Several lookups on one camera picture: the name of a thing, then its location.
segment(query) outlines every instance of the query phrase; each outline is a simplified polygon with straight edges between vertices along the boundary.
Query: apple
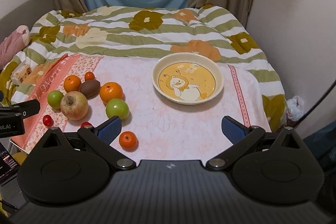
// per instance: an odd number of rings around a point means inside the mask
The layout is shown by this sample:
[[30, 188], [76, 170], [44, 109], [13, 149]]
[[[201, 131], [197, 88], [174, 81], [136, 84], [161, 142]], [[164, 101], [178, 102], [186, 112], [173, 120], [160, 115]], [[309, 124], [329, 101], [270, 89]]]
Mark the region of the apple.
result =
[[60, 109], [61, 100], [63, 98], [63, 93], [58, 90], [53, 90], [48, 94], [48, 104], [54, 109]]
[[106, 115], [110, 119], [113, 116], [119, 116], [124, 120], [129, 116], [128, 105], [122, 99], [114, 98], [108, 101], [106, 105]]
[[61, 100], [61, 112], [70, 120], [80, 120], [89, 109], [86, 97], [78, 91], [70, 91]]

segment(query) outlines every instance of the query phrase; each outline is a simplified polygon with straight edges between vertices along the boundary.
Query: stuffed toy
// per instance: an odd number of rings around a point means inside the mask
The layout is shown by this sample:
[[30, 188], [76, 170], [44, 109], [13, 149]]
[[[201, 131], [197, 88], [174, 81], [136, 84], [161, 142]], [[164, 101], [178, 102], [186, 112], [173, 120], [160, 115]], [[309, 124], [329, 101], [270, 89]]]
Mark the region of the stuffed toy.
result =
[[12, 60], [15, 54], [22, 51], [29, 43], [30, 32], [27, 26], [21, 25], [0, 44], [0, 70]]

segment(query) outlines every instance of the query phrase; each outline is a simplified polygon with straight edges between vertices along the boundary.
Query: kiwi fruit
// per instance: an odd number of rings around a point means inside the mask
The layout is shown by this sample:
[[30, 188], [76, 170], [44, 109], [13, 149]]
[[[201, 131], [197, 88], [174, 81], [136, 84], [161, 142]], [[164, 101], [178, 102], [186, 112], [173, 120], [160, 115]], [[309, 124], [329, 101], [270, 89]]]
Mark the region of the kiwi fruit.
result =
[[96, 95], [100, 90], [100, 82], [96, 79], [83, 82], [79, 86], [79, 92], [83, 93], [86, 98]]

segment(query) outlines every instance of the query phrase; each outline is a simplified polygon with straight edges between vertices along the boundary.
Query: black cable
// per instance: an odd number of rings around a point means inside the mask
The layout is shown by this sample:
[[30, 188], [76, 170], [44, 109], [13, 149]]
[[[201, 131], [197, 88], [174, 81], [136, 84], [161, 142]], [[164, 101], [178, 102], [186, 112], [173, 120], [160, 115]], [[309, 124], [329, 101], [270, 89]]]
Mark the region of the black cable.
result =
[[331, 84], [328, 90], [322, 95], [322, 97], [311, 107], [310, 110], [306, 112], [294, 125], [293, 127], [296, 128], [307, 116], [328, 96], [328, 94], [332, 91], [332, 89], [336, 86], [336, 80]]
[[18, 211], [18, 210], [19, 210], [19, 209], [16, 208], [13, 204], [10, 204], [10, 203], [8, 203], [8, 202], [5, 201], [5, 200], [1, 200], [1, 199], [0, 199], [0, 202], [1, 202], [2, 204], [4, 204], [5, 206], [9, 207], [9, 208], [12, 208], [12, 209], [15, 210], [15, 211]]

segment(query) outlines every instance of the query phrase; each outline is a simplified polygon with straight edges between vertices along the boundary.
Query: striped blanket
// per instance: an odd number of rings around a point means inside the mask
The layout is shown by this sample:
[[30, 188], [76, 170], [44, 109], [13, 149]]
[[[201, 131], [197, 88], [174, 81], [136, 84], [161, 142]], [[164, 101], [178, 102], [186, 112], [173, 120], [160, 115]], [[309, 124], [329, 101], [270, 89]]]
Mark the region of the striped blanket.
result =
[[49, 63], [73, 52], [145, 58], [197, 52], [249, 71], [259, 82], [270, 128], [275, 131], [284, 119], [286, 103], [278, 74], [239, 21], [218, 6], [182, 10], [104, 6], [84, 14], [51, 11], [33, 26], [31, 44], [2, 71], [0, 89], [7, 98], [2, 103], [24, 101], [38, 81], [35, 73], [14, 86], [10, 77], [18, 65], [24, 62], [42, 74]]

